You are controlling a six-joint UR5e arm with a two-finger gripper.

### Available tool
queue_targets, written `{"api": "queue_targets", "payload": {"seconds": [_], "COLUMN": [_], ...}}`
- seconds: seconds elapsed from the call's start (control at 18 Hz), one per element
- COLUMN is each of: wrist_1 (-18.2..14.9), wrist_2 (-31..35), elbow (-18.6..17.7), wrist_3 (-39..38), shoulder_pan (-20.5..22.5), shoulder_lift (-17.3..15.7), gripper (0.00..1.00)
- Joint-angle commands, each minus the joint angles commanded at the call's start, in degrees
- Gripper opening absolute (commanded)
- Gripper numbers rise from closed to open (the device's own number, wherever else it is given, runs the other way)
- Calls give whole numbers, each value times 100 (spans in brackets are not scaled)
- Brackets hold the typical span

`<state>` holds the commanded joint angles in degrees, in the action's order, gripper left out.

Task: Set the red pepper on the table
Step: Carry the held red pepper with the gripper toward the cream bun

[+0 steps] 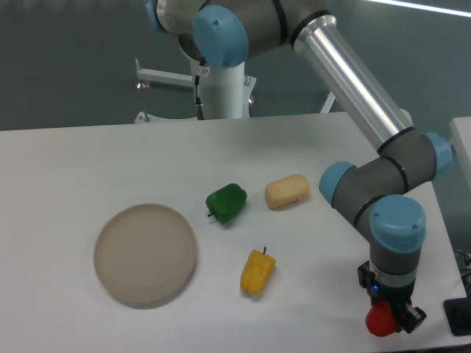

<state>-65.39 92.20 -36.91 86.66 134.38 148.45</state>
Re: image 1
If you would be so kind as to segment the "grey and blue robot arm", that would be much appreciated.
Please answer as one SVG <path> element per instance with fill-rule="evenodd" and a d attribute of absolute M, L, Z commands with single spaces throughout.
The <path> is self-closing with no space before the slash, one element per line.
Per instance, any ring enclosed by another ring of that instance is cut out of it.
<path fill-rule="evenodd" d="M 290 45 L 317 71 L 378 153 L 355 167 L 330 166 L 319 190 L 369 243 L 358 268 L 371 309 L 368 330 L 379 337 L 413 332 L 425 313 L 411 302 L 425 240 L 425 212 L 407 192 L 446 171 L 448 142 L 420 134 L 367 70 L 321 1 L 145 1 L 158 35 L 173 34 L 191 59 L 198 119 L 241 118 L 250 91 L 244 63 Z"/>

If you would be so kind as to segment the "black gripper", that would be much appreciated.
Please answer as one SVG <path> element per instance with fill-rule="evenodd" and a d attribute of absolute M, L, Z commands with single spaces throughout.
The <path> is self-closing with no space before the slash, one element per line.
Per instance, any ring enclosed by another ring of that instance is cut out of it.
<path fill-rule="evenodd" d="M 397 332 L 405 331 L 408 334 L 427 318 L 421 308 L 414 307 L 411 303 L 416 277 L 416 269 L 405 274 L 389 274 L 370 261 L 358 267 L 359 285 L 367 291 L 371 305 L 380 300 L 391 304 Z"/>

